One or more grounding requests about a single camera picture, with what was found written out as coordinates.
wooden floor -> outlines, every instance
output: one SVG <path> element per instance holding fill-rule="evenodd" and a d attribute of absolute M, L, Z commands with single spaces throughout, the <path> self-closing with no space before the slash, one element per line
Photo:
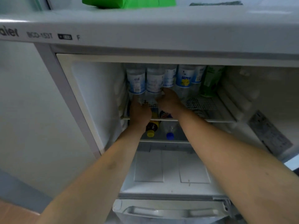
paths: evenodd
<path fill-rule="evenodd" d="M 39 214 L 0 200 L 1 224 L 34 224 Z"/>

blue bottle cap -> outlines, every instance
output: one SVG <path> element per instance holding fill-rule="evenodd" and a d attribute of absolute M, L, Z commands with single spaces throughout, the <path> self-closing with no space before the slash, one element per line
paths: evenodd
<path fill-rule="evenodd" d="M 167 133 L 166 137 L 167 137 L 167 140 L 174 140 L 174 134 L 173 133 Z"/>

freezer door handle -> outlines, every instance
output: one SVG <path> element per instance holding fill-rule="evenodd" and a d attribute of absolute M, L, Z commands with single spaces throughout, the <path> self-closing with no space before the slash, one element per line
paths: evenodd
<path fill-rule="evenodd" d="M 181 218 L 199 218 L 199 217 L 217 217 L 219 211 L 213 208 L 205 209 L 194 209 L 194 210 L 166 210 L 166 209 L 150 209 L 143 207 L 128 207 L 123 214 L 143 216 L 151 218 L 170 218 L 170 219 L 181 219 Z"/>

person's left hand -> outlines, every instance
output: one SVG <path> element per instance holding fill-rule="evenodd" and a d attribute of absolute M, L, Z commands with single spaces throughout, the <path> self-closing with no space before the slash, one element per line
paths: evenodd
<path fill-rule="evenodd" d="M 140 105 L 134 96 L 130 106 L 130 125 L 146 128 L 152 117 L 152 111 L 147 104 Z"/>

hand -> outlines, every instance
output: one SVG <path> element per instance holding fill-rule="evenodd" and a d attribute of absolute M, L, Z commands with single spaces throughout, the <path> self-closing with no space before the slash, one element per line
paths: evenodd
<path fill-rule="evenodd" d="M 152 117 L 152 111 L 147 104 L 140 105 L 136 96 L 133 96 L 130 106 L 130 125 L 138 126 L 145 130 Z"/>
<path fill-rule="evenodd" d="M 178 95 L 171 89 L 163 88 L 165 95 L 157 99 L 158 106 L 164 112 L 170 113 L 177 119 L 177 115 L 185 108 Z"/>

